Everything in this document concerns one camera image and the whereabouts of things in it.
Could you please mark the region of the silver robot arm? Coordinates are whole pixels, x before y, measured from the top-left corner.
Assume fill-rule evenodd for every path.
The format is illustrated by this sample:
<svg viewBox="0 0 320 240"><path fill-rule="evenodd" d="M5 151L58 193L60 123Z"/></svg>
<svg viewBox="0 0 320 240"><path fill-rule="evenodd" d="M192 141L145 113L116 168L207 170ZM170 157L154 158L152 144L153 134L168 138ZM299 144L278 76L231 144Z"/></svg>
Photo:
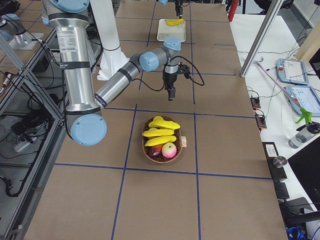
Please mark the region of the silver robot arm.
<svg viewBox="0 0 320 240"><path fill-rule="evenodd" d="M92 9L103 47L100 73L106 83L94 91L86 27ZM103 140L107 123L101 109L107 107L142 72L174 64L181 41L174 36L163 45L127 58L121 50L115 13L109 0L44 0L43 22L56 30L61 54L60 68L66 81L69 105L65 109L70 137L80 145Z"/></svg>
<svg viewBox="0 0 320 240"><path fill-rule="evenodd" d="M165 6L168 3L168 0L156 0L156 2ZM181 19L183 16L183 0L174 0L173 2L175 4L176 16Z"/></svg>

